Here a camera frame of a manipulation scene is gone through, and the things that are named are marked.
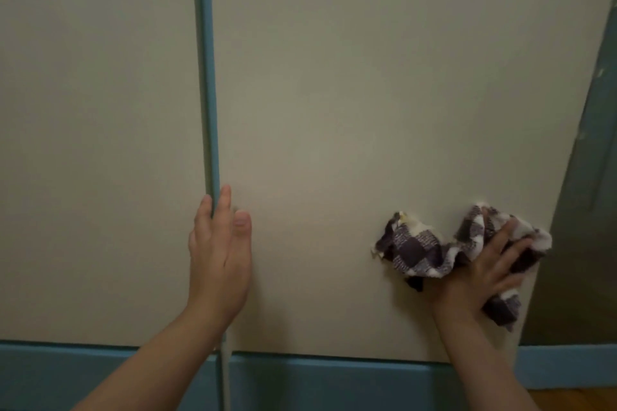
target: left hand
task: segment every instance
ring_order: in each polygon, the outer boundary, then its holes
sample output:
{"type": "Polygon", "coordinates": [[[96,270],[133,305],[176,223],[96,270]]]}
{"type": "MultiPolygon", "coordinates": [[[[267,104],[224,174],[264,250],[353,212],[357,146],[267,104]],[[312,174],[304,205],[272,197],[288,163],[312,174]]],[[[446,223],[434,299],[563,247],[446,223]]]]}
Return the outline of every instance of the left hand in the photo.
{"type": "Polygon", "coordinates": [[[222,334],[240,310],[251,281],[251,216],[231,210],[231,187],[223,186],[211,218],[212,198],[197,209],[189,235],[191,276],[187,310],[205,316],[222,334]]]}

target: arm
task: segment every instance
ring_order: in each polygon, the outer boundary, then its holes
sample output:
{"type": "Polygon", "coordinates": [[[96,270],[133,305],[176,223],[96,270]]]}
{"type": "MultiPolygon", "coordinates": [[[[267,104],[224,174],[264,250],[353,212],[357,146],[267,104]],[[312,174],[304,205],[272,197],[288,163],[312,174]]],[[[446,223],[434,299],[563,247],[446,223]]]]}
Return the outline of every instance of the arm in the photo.
{"type": "Polygon", "coordinates": [[[478,323],[489,297],[523,282],[523,275],[510,274],[510,267],[532,240],[521,240],[500,255],[515,226],[515,220],[508,222],[470,266],[440,280],[431,299],[437,329],[473,411],[539,411],[478,323]]]}
{"type": "Polygon", "coordinates": [[[202,200],[189,236],[191,275],[184,311],[126,360],[74,411],[173,410],[242,309],[251,279],[251,218],[231,211],[231,189],[202,200]]]}

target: blue trim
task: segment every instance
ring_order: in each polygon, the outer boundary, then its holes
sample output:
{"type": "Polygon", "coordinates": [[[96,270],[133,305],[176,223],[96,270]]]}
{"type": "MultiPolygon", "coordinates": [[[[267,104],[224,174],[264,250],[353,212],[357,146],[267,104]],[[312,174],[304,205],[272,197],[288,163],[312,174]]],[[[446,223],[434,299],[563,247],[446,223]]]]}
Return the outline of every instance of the blue trim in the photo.
{"type": "Polygon", "coordinates": [[[521,346],[515,372],[529,389],[617,386],[617,345],[521,346]]]}
{"type": "Polygon", "coordinates": [[[219,133],[217,131],[217,91],[214,70],[214,26],[212,22],[212,0],[201,0],[201,19],[204,68],[205,68],[205,102],[208,119],[210,142],[210,159],[212,173],[212,192],[215,202],[219,198],[219,133]]]}
{"type": "MultiPolygon", "coordinates": [[[[65,411],[114,371],[136,348],[0,343],[0,409],[65,411]]],[[[221,409],[220,358],[199,369],[181,411],[221,409]]]]}
{"type": "Polygon", "coordinates": [[[465,409],[450,365],[233,354],[233,411],[375,411],[465,409]]]}

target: wooden floor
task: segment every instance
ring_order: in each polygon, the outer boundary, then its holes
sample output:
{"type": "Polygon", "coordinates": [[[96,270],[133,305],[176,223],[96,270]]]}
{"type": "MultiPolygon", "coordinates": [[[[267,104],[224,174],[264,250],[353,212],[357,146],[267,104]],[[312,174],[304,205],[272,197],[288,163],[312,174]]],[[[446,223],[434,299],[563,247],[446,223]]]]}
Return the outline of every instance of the wooden floor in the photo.
{"type": "Polygon", "coordinates": [[[615,411],[617,388],[530,392],[542,411],[615,411]]]}

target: cleaning rag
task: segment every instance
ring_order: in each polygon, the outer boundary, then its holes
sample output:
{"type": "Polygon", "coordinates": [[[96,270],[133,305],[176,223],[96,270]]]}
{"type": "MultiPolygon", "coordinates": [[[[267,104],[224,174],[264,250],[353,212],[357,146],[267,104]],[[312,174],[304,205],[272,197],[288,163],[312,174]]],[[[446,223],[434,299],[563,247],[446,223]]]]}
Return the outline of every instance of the cleaning rag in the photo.
{"type": "MultiPolygon", "coordinates": [[[[485,204],[474,205],[467,213],[459,230],[450,242],[444,242],[439,233],[404,212],[397,212],[388,221],[384,235],[375,244],[373,253],[405,276],[405,281],[421,292],[424,278],[442,278],[454,268],[467,265],[482,252],[499,229],[512,218],[485,204]]],[[[545,255],[552,245],[552,237],[542,229],[517,219],[504,251],[514,242],[534,236],[531,247],[524,250],[514,262],[511,273],[522,273],[531,268],[545,255]]],[[[508,290],[491,297],[483,306],[484,313],[501,327],[512,330],[518,319],[521,301],[518,290],[508,290]]]]}

